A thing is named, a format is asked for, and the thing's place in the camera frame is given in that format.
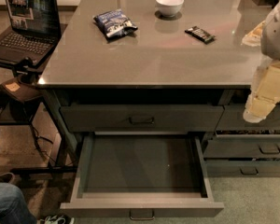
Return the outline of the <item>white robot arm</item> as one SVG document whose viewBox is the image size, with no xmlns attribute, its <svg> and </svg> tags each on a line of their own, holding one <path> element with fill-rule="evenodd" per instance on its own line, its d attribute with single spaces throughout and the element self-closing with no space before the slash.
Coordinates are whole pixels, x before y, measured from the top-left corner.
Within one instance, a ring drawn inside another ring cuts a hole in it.
<svg viewBox="0 0 280 224">
<path fill-rule="evenodd" d="M 280 0 L 247 36 L 256 35 L 265 59 L 254 73 L 245 103 L 243 119 L 250 123 L 265 120 L 280 102 Z"/>
</svg>

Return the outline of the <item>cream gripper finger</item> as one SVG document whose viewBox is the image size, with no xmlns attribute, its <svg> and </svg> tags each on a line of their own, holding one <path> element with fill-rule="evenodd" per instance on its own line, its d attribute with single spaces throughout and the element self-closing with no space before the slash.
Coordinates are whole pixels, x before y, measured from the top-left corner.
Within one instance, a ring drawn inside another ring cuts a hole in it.
<svg viewBox="0 0 280 224">
<path fill-rule="evenodd" d="M 243 119 L 250 123 L 259 123 L 273 111 L 275 104 L 249 96 L 243 113 Z"/>
</svg>

